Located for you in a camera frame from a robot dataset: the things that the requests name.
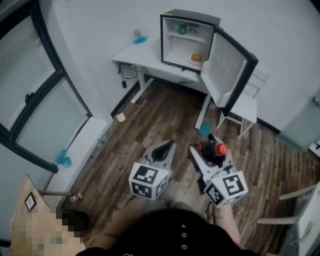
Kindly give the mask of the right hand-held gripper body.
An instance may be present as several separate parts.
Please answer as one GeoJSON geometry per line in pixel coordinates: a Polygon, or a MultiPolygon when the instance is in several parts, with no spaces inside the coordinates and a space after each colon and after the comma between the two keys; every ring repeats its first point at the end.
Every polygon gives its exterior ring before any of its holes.
{"type": "Polygon", "coordinates": [[[248,193],[243,172],[238,171],[233,164],[222,168],[208,168],[201,173],[200,184],[200,192],[205,194],[216,208],[233,204],[248,193]]]}

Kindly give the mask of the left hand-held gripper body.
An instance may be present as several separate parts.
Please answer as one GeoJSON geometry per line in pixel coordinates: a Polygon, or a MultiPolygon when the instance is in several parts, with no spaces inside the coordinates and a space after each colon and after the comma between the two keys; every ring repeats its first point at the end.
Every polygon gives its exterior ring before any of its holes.
{"type": "Polygon", "coordinates": [[[135,162],[128,179],[131,194],[148,200],[157,199],[168,186],[171,167],[172,157],[165,161],[135,162]]]}

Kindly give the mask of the dark soda bottle red cap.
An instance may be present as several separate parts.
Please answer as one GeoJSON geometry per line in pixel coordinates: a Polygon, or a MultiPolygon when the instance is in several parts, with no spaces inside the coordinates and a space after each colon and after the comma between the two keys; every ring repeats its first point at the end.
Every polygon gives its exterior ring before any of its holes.
{"type": "Polygon", "coordinates": [[[198,152],[202,157],[213,166],[222,167],[229,151],[225,143],[219,143],[214,138],[197,145],[198,152]]]}

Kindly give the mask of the black mini fridge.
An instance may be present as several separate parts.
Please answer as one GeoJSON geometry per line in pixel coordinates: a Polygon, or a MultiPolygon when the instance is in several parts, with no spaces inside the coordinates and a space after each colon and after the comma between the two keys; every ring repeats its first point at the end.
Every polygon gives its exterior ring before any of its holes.
{"type": "Polygon", "coordinates": [[[160,54],[165,64],[200,74],[214,103],[228,115],[243,92],[259,60],[220,27],[220,18],[181,9],[160,15],[160,54]],[[178,22],[186,34],[178,34],[178,22]],[[189,63],[202,56],[202,66],[189,63]]]}

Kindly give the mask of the person's left forearm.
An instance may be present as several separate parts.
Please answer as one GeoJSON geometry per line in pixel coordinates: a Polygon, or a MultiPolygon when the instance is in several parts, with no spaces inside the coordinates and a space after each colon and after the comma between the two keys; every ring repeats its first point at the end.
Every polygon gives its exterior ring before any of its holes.
{"type": "Polygon", "coordinates": [[[85,242],[85,247],[87,249],[98,247],[108,250],[118,241],[120,236],[137,223],[144,214],[166,207],[165,203],[161,200],[148,200],[142,197],[136,197],[110,221],[103,232],[89,236],[85,242]]]}

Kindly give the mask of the person's right forearm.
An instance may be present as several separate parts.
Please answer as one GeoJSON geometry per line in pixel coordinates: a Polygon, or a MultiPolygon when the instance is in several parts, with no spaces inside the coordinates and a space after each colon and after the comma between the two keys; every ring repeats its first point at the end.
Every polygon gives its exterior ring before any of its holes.
{"type": "Polygon", "coordinates": [[[214,208],[214,224],[224,229],[231,239],[237,244],[241,245],[241,237],[238,226],[234,219],[233,209],[231,204],[214,208]]]}

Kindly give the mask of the person's grey trousers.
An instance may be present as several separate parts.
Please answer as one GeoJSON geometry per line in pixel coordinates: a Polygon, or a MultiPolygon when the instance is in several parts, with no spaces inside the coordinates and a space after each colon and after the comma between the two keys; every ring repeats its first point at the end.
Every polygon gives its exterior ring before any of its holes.
{"type": "Polygon", "coordinates": [[[166,207],[168,208],[174,208],[174,209],[180,209],[180,210],[186,210],[190,212],[196,212],[191,206],[189,206],[187,203],[183,201],[179,202],[165,202],[164,203],[166,207]]]}

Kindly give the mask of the clear water bottle blue label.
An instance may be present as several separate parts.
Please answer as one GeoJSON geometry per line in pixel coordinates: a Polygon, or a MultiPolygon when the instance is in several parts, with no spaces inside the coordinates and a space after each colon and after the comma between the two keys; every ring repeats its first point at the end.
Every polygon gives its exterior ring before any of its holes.
{"type": "Polygon", "coordinates": [[[96,146],[97,146],[98,148],[100,148],[101,145],[104,143],[104,141],[105,141],[105,139],[106,139],[106,137],[107,137],[107,134],[108,134],[108,132],[106,131],[106,132],[100,137],[100,139],[98,140],[98,142],[97,142],[97,144],[96,144],[96,146]]]}

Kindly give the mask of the white window ledge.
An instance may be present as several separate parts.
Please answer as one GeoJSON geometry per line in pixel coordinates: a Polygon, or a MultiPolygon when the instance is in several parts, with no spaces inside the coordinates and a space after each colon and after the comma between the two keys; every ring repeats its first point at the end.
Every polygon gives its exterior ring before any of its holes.
{"type": "Polygon", "coordinates": [[[101,136],[110,127],[112,119],[103,120],[91,117],[67,150],[71,158],[71,167],[58,166],[58,172],[51,178],[47,190],[52,192],[69,192],[93,153],[101,136]]]}

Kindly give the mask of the person's black shirt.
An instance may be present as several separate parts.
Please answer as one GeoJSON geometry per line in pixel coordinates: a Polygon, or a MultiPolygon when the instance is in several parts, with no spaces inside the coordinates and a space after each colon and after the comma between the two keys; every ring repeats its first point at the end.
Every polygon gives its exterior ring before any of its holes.
{"type": "Polygon", "coordinates": [[[163,208],[144,214],[110,248],[92,247],[76,256],[258,256],[242,249],[221,227],[198,214],[163,208]]]}

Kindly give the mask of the pale green cabinet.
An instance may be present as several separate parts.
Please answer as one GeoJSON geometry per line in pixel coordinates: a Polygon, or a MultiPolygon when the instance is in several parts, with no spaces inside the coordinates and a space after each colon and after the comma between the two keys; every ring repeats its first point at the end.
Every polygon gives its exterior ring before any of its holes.
{"type": "Polygon", "coordinates": [[[276,139],[301,153],[311,146],[316,150],[320,149],[320,92],[276,136],[276,139]]]}

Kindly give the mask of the white and wood chair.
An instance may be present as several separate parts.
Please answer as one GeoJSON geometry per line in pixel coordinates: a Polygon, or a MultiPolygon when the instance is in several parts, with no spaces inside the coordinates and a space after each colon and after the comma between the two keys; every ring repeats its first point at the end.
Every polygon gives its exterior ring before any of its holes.
{"type": "Polygon", "coordinates": [[[320,181],[315,185],[278,197],[280,201],[292,198],[305,201],[298,215],[258,218],[256,223],[262,225],[292,225],[296,230],[297,239],[291,242],[291,246],[297,248],[297,256],[306,256],[320,234],[320,181]]]}

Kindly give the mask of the white table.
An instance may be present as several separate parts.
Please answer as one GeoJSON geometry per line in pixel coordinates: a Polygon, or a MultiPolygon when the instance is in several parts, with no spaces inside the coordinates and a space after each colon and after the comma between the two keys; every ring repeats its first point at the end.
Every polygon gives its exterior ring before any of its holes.
{"type": "Polygon", "coordinates": [[[157,80],[204,93],[205,99],[195,123],[196,129],[201,127],[211,99],[208,89],[204,85],[200,74],[161,62],[161,40],[159,38],[149,39],[141,44],[131,43],[117,53],[112,60],[132,64],[137,68],[140,89],[131,100],[133,104],[136,103],[149,85],[157,80]]]}

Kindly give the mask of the wooden table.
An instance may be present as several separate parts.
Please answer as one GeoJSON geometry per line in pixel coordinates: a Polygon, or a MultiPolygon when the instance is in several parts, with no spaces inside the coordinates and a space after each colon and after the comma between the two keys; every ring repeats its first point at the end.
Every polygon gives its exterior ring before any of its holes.
{"type": "Polygon", "coordinates": [[[61,221],[52,211],[27,175],[22,179],[17,204],[11,219],[13,256],[60,256],[61,221]],[[37,205],[28,212],[25,199],[32,192],[37,205]]]}

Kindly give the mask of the black framed window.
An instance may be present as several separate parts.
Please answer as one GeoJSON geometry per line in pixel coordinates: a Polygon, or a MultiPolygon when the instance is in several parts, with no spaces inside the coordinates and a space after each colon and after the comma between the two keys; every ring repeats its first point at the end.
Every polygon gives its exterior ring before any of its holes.
{"type": "Polygon", "coordinates": [[[0,145],[57,173],[92,113],[52,43],[39,0],[0,0],[0,145]]]}

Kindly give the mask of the black picture frame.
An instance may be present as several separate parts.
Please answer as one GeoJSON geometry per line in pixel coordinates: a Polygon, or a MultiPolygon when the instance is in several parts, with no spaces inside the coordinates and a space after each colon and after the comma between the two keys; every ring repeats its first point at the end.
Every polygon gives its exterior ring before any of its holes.
{"type": "Polygon", "coordinates": [[[28,194],[28,196],[24,200],[24,203],[28,212],[31,212],[36,207],[37,202],[32,192],[28,194]]]}

